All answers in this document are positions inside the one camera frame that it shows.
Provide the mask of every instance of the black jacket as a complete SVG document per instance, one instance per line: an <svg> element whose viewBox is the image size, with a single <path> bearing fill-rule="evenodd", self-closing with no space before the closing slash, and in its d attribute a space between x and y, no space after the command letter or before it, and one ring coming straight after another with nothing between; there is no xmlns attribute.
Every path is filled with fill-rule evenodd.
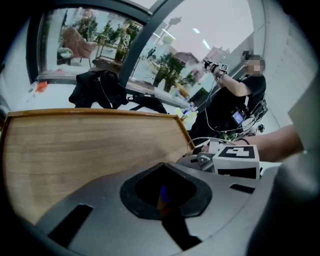
<svg viewBox="0 0 320 256"><path fill-rule="evenodd" d="M115 73L108 70L88 71L76 76L76 86L69 97L69 102L76 108L91 108L92 103L104 109L117 109L126 105L127 93L119 84Z"/></svg>

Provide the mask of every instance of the window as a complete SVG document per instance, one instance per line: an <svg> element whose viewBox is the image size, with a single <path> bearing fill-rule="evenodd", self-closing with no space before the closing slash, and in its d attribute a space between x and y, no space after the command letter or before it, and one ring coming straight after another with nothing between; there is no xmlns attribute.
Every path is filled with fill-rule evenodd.
<svg viewBox="0 0 320 256"><path fill-rule="evenodd" d="M253 31L247 0L185 0L153 33L128 84L177 103L195 99L199 106L214 83L204 60L226 63L234 72L243 50L253 50Z"/></svg>
<svg viewBox="0 0 320 256"><path fill-rule="evenodd" d="M62 8L44 15L40 38L42 74L76 75L93 69L116 74L142 25L113 12Z"/></svg>
<svg viewBox="0 0 320 256"><path fill-rule="evenodd" d="M150 9L150 7L153 6L157 0L131 0L131 1L147 9Z"/></svg>

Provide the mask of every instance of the wooden board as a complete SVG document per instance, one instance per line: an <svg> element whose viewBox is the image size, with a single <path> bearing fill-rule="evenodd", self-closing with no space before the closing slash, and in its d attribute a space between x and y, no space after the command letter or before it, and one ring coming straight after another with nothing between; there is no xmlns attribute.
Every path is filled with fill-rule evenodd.
<svg viewBox="0 0 320 256"><path fill-rule="evenodd" d="M176 162L188 141L179 118L168 114L74 108L11 113L1 137L9 201L35 224L95 178Z"/></svg>

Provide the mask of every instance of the chair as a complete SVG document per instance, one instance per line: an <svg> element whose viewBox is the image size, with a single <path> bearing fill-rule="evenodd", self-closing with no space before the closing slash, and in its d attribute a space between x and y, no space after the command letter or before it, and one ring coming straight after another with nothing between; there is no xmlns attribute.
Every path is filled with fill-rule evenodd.
<svg viewBox="0 0 320 256"><path fill-rule="evenodd" d="M72 58L89 59L91 68L91 53L97 47L96 42L87 42L74 27L66 27L62 30L63 45L73 52Z"/></svg>

